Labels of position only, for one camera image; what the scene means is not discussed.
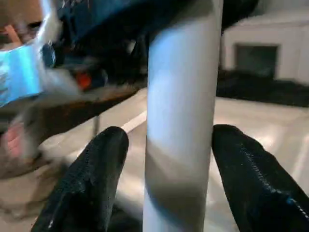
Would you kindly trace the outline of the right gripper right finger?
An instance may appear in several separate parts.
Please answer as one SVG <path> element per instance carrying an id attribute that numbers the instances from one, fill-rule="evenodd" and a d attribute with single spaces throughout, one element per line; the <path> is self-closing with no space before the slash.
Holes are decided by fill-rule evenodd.
<path id="1" fill-rule="evenodd" d="M 239 231 L 309 230 L 308 196 L 257 140 L 214 125 L 211 147 Z"/>

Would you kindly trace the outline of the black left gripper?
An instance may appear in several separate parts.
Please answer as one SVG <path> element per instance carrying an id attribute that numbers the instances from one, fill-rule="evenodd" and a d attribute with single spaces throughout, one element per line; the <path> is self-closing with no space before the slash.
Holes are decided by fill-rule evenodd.
<path id="1" fill-rule="evenodd" d="M 105 86 L 144 87 L 147 79 L 149 31 L 169 23 L 193 0 L 65 0 L 60 20 L 72 44 L 105 37 L 123 40 L 110 47 L 49 41 L 43 46 L 43 67 L 61 91 L 90 92 Z"/>

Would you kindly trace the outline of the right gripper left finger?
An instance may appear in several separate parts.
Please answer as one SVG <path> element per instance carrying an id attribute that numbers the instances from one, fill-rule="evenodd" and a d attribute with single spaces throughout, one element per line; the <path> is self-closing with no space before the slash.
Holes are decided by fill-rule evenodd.
<path id="1" fill-rule="evenodd" d="M 33 232 L 105 232 L 129 140 L 108 127 L 85 147 L 51 192 Z"/>

